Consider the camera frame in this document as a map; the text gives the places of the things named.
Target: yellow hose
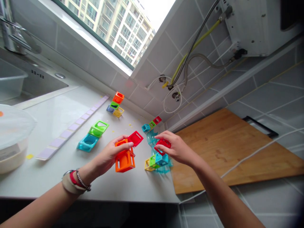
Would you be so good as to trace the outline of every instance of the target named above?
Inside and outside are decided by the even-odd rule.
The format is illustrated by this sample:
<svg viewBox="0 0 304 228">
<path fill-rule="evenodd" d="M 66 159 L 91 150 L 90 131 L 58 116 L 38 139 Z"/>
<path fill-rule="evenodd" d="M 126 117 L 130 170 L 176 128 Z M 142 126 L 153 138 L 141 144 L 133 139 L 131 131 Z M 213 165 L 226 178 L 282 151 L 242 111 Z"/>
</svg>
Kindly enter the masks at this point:
<svg viewBox="0 0 304 228">
<path fill-rule="evenodd" d="M 220 22 L 221 22 L 220 20 L 217 20 L 217 22 L 194 44 L 191 52 L 201 43 L 201 41 L 203 39 L 206 38 L 206 36 L 208 36 L 220 24 Z M 174 82 L 175 76 L 177 75 L 178 70 L 182 66 L 182 64 L 183 64 L 186 56 L 187 56 L 187 54 L 184 56 L 184 58 L 181 60 L 180 64 L 178 65 L 178 67 L 177 67 L 177 69 L 176 69 L 176 71 L 175 71 L 175 73 L 174 73 L 174 75 L 172 77 L 171 84 Z"/>
</svg>

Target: cutting board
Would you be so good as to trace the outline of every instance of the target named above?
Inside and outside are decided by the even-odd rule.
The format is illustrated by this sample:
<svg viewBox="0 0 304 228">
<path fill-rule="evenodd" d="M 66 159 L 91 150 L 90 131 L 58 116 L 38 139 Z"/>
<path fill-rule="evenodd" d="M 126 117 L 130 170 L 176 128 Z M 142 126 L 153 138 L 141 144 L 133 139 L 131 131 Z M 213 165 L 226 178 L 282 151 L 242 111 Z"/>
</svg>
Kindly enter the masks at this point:
<svg viewBox="0 0 304 228">
<path fill-rule="evenodd" d="M 227 109 L 217 111 L 176 134 L 219 176 L 272 141 Z M 204 189 L 195 172 L 186 165 L 173 161 L 171 173 L 176 194 Z M 223 180 L 232 186 L 301 174 L 304 174 L 304 161 L 275 142 L 244 161 Z"/>
</svg>

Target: hand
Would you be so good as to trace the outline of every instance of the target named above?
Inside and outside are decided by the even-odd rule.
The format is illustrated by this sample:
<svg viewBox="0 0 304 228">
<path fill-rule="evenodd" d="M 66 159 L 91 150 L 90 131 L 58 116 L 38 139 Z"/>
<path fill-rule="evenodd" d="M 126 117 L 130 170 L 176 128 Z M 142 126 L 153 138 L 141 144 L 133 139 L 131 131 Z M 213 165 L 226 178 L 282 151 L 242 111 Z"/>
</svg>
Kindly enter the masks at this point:
<svg viewBox="0 0 304 228">
<path fill-rule="evenodd" d="M 165 147 L 163 145 L 156 145 L 155 147 L 168 154 L 177 162 L 192 166 L 197 159 L 201 159 L 201 157 L 197 153 L 195 153 L 181 139 L 181 137 L 173 134 L 172 132 L 164 131 L 163 133 L 156 135 L 155 138 L 166 139 L 171 143 L 171 148 Z"/>
</svg>

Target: building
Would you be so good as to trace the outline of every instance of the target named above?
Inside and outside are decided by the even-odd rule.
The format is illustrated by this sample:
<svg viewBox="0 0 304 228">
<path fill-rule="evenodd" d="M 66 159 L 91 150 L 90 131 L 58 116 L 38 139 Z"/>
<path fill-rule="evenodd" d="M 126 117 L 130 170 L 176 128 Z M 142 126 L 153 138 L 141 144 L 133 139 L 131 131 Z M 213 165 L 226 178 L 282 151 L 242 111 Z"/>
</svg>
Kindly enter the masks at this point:
<svg viewBox="0 0 304 228">
<path fill-rule="evenodd" d="M 139 0 L 61 2 L 134 67 L 155 35 Z"/>
</svg>

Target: plastic container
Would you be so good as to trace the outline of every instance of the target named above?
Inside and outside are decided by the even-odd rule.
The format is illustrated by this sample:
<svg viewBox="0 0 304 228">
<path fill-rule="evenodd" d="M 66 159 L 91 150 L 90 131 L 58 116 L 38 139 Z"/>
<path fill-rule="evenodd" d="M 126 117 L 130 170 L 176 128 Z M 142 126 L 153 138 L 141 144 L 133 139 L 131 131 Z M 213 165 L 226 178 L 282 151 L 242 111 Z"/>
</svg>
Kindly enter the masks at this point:
<svg viewBox="0 0 304 228">
<path fill-rule="evenodd" d="M 20 96 L 23 80 L 28 74 L 0 59 L 0 101 Z"/>
</svg>

